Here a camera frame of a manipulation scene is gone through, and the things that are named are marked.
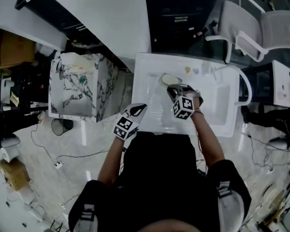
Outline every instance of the sticker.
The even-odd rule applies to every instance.
[[[192,113],[190,112],[186,112],[186,111],[180,111],[180,113],[178,113],[178,115],[176,116],[177,118],[182,118],[182,119],[187,119],[190,117]]]
[[[121,130],[119,127],[115,126],[114,134],[116,134],[118,137],[124,139],[126,132],[124,130]]]
[[[132,136],[135,132],[137,132],[138,128],[136,127],[134,130],[130,131],[130,133],[127,135],[127,139]]]
[[[180,110],[179,100],[176,101],[176,103],[173,106],[174,109],[174,115]]]
[[[184,68],[184,70],[188,74],[190,72],[191,68],[187,66],[187,67]]]
[[[192,101],[183,97],[183,107],[193,110]]]
[[[122,117],[119,122],[117,123],[118,126],[121,126],[122,128],[129,130],[131,125],[132,125],[132,121],[126,119],[125,117]]]
[[[199,69],[198,68],[193,68],[193,73],[197,75],[199,73]]]

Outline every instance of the hand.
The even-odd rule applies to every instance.
[[[189,93],[194,94],[192,91],[187,91],[185,93],[187,97],[191,97],[189,96]],[[193,97],[193,106],[194,106],[194,110],[199,109],[199,106],[200,106],[199,97]]]

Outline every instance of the white sink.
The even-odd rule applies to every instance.
[[[143,53],[137,55],[132,96],[132,103],[148,105],[139,126],[141,131],[195,134],[192,120],[174,117],[167,88],[158,82],[163,73],[172,74],[182,79],[183,84],[201,92],[204,99],[201,110],[216,136],[233,135],[237,107],[251,101],[248,83],[248,100],[238,102],[239,74],[243,76],[242,71],[196,58]]]

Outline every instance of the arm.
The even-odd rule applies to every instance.
[[[251,2],[257,9],[259,9],[260,11],[261,11],[261,13],[265,13],[265,10],[261,7],[261,6],[259,6],[255,1],[253,1],[253,0],[248,0],[249,2]]]
[[[224,154],[218,139],[216,138],[214,132],[208,125],[201,113],[195,112],[192,116],[192,121],[198,132],[199,142],[202,147],[202,152],[206,160],[208,167],[212,166],[214,163],[224,160]]]
[[[124,140],[115,137],[97,177],[98,181],[103,182],[108,187],[111,187],[119,175],[123,145]]]

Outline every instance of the cardboard box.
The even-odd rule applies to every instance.
[[[0,171],[3,173],[8,184],[18,191],[28,185],[30,178],[25,165],[17,158],[11,162],[0,160]]]
[[[35,42],[0,29],[0,69],[34,62]]]

